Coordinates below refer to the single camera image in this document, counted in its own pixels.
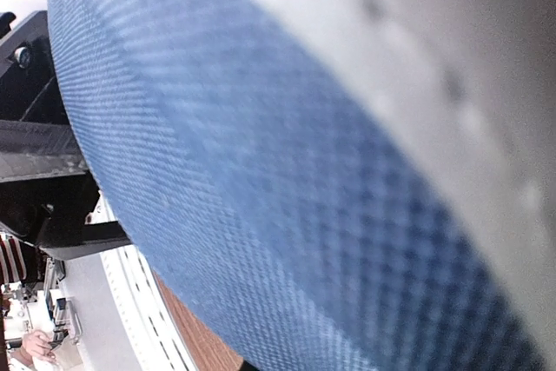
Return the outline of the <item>navy blue student backpack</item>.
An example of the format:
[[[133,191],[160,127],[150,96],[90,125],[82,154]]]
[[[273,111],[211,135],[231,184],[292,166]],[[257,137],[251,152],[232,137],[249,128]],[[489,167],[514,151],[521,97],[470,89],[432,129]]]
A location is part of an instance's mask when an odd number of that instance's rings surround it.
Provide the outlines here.
[[[555,367],[555,0],[49,0],[116,218],[261,370]]]

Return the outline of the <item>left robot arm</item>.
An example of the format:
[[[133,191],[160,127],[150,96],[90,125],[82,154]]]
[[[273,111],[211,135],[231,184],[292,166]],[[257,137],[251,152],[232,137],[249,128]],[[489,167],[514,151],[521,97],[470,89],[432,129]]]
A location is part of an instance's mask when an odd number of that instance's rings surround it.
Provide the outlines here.
[[[116,221],[88,223],[100,197],[67,117],[48,18],[1,15],[1,228],[68,261],[130,243]]]

